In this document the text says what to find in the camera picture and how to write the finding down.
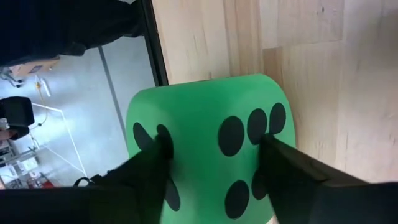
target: wooden panel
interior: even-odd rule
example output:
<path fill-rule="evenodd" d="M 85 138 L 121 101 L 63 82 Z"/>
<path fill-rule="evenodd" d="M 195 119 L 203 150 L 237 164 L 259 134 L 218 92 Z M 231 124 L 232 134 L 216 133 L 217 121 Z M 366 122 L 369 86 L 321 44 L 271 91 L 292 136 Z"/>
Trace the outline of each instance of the wooden panel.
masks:
<path fill-rule="evenodd" d="M 224 0 L 231 75 L 262 72 L 259 0 Z"/>
<path fill-rule="evenodd" d="M 264 70 L 284 89 L 292 107 L 298 148 L 333 165 L 341 43 L 267 49 L 264 58 Z"/>
<path fill-rule="evenodd" d="M 398 3 L 346 0 L 336 165 L 398 180 Z"/>
<path fill-rule="evenodd" d="M 278 47 L 279 0 L 260 0 L 262 48 Z"/>
<path fill-rule="evenodd" d="M 341 40 L 344 0 L 279 0 L 279 45 Z"/>
<path fill-rule="evenodd" d="M 154 11 L 170 83 L 229 76 L 223 0 L 154 0 Z"/>

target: person's leg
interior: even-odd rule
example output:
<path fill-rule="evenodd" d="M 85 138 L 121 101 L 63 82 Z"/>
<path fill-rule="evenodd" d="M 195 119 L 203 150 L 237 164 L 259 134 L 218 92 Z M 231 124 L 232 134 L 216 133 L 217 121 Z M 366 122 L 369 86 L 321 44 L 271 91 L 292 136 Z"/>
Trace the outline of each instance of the person's leg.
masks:
<path fill-rule="evenodd" d="M 0 141 L 8 140 L 8 139 L 12 138 L 15 134 L 17 134 L 16 130 L 7 129 L 7 130 L 0 131 Z"/>
<path fill-rule="evenodd" d="M 66 24 L 72 48 L 78 51 L 99 47 L 123 35 L 143 35 L 140 0 L 131 5 L 118 0 L 66 1 Z"/>

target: green die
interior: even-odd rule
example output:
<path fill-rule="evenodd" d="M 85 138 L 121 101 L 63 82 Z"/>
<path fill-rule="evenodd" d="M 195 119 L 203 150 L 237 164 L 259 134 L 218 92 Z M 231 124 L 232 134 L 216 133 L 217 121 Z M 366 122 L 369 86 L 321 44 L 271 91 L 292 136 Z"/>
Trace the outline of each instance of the green die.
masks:
<path fill-rule="evenodd" d="M 265 75 L 153 88 L 127 113 L 132 157 L 158 134 L 174 147 L 161 223 L 265 224 L 273 215 L 259 184 L 258 144 L 265 133 L 295 146 L 289 103 Z"/>

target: black dot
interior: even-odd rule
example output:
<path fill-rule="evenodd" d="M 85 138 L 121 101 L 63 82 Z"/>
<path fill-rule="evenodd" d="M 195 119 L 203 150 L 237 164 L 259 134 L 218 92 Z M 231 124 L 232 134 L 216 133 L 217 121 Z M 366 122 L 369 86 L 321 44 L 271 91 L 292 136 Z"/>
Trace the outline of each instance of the black dot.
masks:
<path fill-rule="evenodd" d="M 266 131 L 267 115 L 262 109 L 257 108 L 250 114 L 248 120 L 248 136 L 251 144 L 260 144 L 260 139 Z"/>
<path fill-rule="evenodd" d="M 132 131 L 139 149 L 145 150 L 153 144 L 154 140 L 149 136 L 140 123 L 134 123 Z"/>
<path fill-rule="evenodd" d="M 166 155 L 168 159 L 172 159 L 174 155 L 173 139 L 169 133 L 169 130 L 160 124 L 157 126 L 157 134 L 162 143 L 162 149 L 166 150 Z"/>
<path fill-rule="evenodd" d="M 242 121 L 230 116 L 223 121 L 218 130 L 218 146 L 225 156 L 234 156 L 242 147 L 244 127 Z"/>
<path fill-rule="evenodd" d="M 279 134 L 285 127 L 286 111 L 282 103 L 276 103 L 269 115 L 269 134 Z"/>
<path fill-rule="evenodd" d="M 165 199 L 173 211 L 180 210 L 180 205 L 181 205 L 180 195 L 178 194 L 177 187 L 175 186 L 172 179 L 169 179 L 167 181 Z"/>
<path fill-rule="evenodd" d="M 264 178 L 259 171 L 254 173 L 251 182 L 251 191 L 253 192 L 253 197 L 257 200 L 261 200 L 267 195 L 266 186 L 264 185 Z"/>
<path fill-rule="evenodd" d="M 225 197 L 225 212 L 232 219 L 241 217 L 249 203 L 249 187 L 243 180 L 236 181 Z"/>

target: black chair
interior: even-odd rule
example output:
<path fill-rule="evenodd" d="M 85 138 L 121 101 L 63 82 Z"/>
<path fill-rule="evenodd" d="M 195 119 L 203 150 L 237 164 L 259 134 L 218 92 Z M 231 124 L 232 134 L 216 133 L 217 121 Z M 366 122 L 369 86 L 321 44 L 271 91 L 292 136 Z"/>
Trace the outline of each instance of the black chair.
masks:
<path fill-rule="evenodd" d="M 31 100 L 21 96 L 1 99 L 0 118 L 6 118 L 9 129 L 17 132 L 11 140 L 26 136 L 29 134 L 29 125 L 35 123 Z"/>

